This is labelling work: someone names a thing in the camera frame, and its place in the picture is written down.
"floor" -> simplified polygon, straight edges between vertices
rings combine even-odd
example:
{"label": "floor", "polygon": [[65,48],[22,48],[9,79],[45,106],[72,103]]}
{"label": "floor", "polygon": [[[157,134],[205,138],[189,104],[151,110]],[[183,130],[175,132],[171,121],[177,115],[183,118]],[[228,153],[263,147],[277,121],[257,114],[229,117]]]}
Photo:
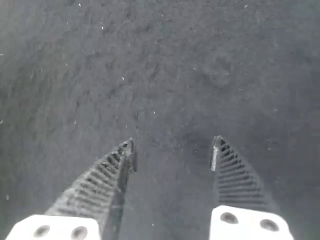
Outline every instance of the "floor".
{"label": "floor", "polygon": [[206,240],[213,137],[320,235],[320,2],[0,0],[0,238],[134,138],[120,240]]}

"bolt hole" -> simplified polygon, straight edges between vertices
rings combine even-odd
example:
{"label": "bolt hole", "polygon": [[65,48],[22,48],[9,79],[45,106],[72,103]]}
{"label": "bolt hole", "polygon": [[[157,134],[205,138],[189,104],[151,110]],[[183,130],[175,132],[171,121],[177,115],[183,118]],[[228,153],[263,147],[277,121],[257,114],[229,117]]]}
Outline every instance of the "bolt hole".
{"label": "bolt hole", "polygon": [[73,240],[84,240],[88,235],[88,230],[84,226],[77,227],[72,232]]}
{"label": "bolt hole", "polygon": [[43,238],[49,233],[49,231],[50,231],[49,226],[41,226],[35,231],[34,237],[35,238]]}
{"label": "bolt hole", "polygon": [[270,232],[279,232],[279,226],[274,221],[268,219],[262,220],[260,226]]}
{"label": "bolt hole", "polygon": [[227,224],[238,224],[239,221],[235,215],[230,212],[226,212],[221,215],[221,221],[226,222]]}

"dark gray carpet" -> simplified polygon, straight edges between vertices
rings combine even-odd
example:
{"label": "dark gray carpet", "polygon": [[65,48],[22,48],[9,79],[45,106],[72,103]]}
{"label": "dark gray carpet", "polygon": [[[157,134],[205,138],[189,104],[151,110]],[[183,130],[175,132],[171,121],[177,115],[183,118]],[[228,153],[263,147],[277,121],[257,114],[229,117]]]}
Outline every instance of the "dark gray carpet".
{"label": "dark gray carpet", "polygon": [[133,137],[120,240],[206,240],[223,135],[320,230],[320,2],[0,0],[0,237]]}

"screw hole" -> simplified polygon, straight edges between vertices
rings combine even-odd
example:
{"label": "screw hole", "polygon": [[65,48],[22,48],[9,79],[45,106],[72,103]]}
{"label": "screw hole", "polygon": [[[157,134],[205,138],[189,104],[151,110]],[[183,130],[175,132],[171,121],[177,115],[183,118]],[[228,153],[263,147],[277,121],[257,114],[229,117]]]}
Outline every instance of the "screw hole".
{"label": "screw hole", "polygon": [[270,232],[279,232],[279,226],[274,221],[268,219],[262,220],[260,226]]}
{"label": "screw hole", "polygon": [[84,226],[77,227],[73,230],[71,238],[73,240],[84,240],[88,235],[88,230]]}
{"label": "screw hole", "polygon": [[43,238],[45,237],[50,231],[50,227],[49,226],[41,226],[39,227],[35,233],[34,233],[34,237],[35,238]]}
{"label": "screw hole", "polygon": [[221,215],[221,221],[226,222],[227,224],[238,224],[239,221],[235,215],[230,212],[226,212]]}

